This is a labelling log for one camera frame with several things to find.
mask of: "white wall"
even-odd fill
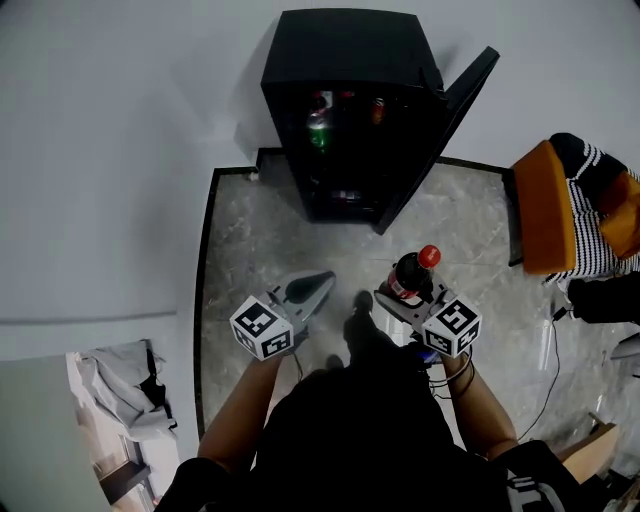
[[[0,362],[0,410],[8,512],[111,510],[76,423],[64,356]]]
[[[0,9],[0,360],[159,339],[197,443],[195,273],[212,169],[278,145],[259,89],[283,9],[419,16],[445,82],[495,72],[445,150],[510,165],[567,130],[640,167],[632,0],[9,0]]]

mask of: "red bottle cap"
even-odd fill
[[[440,250],[435,245],[426,245],[418,254],[418,263],[424,268],[433,268],[440,263]]]

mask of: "black and white marker cube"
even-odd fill
[[[261,361],[293,346],[293,326],[253,296],[230,322],[236,341]]]
[[[430,348],[456,357],[480,334],[482,315],[464,295],[458,295],[422,324],[422,336]]]

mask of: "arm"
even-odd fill
[[[281,362],[282,356],[251,361],[202,438],[198,457],[229,473],[251,468]]]
[[[460,371],[467,357],[466,354],[456,359],[443,357],[447,377]],[[475,377],[473,372],[470,364],[462,375],[449,382],[451,401],[460,436],[467,450],[493,460],[518,445],[516,431],[509,416],[478,371],[475,370]]]

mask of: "marble floor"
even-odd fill
[[[348,362],[342,324],[360,289],[373,290],[403,254],[427,243],[442,252],[438,267],[458,292],[475,301],[483,327],[473,360],[522,435],[539,414],[557,365],[550,324],[562,294],[521,267],[509,268],[507,211],[500,176],[437,164],[384,236],[366,225],[309,224],[284,157],[265,159],[260,180],[222,176],[215,200],[203,300],[202,400],[209,424],[239,379],[250,355],[233,339],[228,319],[249,294],[259,295],[289,272],[330,269],[337,284],[312,320],[311,337],[298,351],[306,373],[330,354]],[[398,343],[409,328],[377,304],[377,325]],[[610,361],[632,324],[589,325],[567,315],[556,323],[560,375],[547,408],[526,439],[561,449],[586,435],[587,412],[621,426],[614,467],[640,469],[640,379],[634,361]],[[439,378],[434,367],[433,378]],[[272,405],[297,381],[286,358]],[[448,400],[440,400],[458,443]]]

